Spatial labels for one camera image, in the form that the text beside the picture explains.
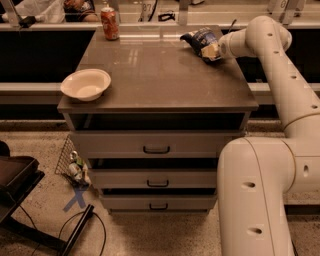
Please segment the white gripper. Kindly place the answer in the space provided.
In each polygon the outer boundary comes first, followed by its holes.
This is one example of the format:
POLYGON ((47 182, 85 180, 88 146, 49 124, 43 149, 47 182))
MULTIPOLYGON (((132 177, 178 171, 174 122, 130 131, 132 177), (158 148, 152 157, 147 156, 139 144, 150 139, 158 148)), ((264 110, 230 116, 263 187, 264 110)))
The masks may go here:
POLYGON ((249 55, 246 46, 245 30, 230 32, 223 35, 218 40, 218 45, 210 44, 202 48, 202 58, 208 61, 216 61, 220 56, 224 59, 228 59, 247 57, 249 55))

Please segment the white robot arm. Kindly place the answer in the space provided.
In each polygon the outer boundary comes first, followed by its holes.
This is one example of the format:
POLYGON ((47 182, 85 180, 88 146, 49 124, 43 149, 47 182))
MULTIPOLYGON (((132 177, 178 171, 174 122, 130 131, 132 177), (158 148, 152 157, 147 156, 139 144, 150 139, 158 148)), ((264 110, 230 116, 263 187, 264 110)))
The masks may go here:
POLYGON ((320 99, 286 55, 292 36, 268 16, 219 39, 224 59, 259 59, 283 138, 244 137, 224 146, 217 169, 222 256, 294 256, 283 194, 320 180, 320 99))

